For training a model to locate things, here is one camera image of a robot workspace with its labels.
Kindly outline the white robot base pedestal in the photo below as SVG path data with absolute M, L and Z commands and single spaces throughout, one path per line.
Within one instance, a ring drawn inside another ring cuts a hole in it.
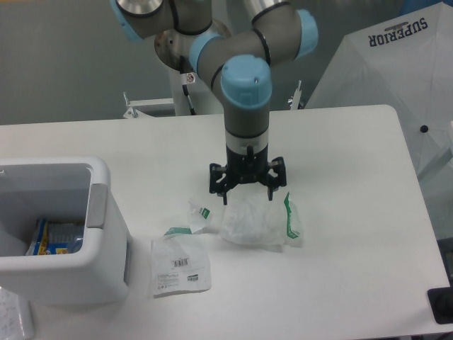
M 209 115 L 221 113 L 222 105 L 204 81 L 198 78 L 188 60 L 194 35 L 175 29 L 156 35 L 154 49 L 168 70 L 176 115 Z

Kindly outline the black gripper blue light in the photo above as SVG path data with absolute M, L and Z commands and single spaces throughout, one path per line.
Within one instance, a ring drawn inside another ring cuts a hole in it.
M 286 186 L 286 166 L 283 157 L 268 161 L 268 146 L 251 156 L 237 154 L 226 149 L 227 164 L 211 163 L 209 192 L 222 197 L 227 205 L 227 192 L 237 184 L 259 182 L 267 187 L 268 200 L 273 200 L 273 193 L 279 187 Z

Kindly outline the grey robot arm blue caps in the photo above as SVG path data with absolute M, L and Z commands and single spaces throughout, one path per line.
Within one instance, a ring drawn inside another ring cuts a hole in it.
M 268 159 L 272 67 L 312 52 L 314 17 L 288 1 L 247 1 L 249 31 L 227 37 L 214 28 L 210 1 L 112 1 L 125 35 L 141 41 L 171 31 L 179 67 L 195 72 L 221 103 L 226 164 L 210 165 L 210 192 L 220 197 L 239 184 L 261 183 L 269 194 L 287 183 L 282 157 Z

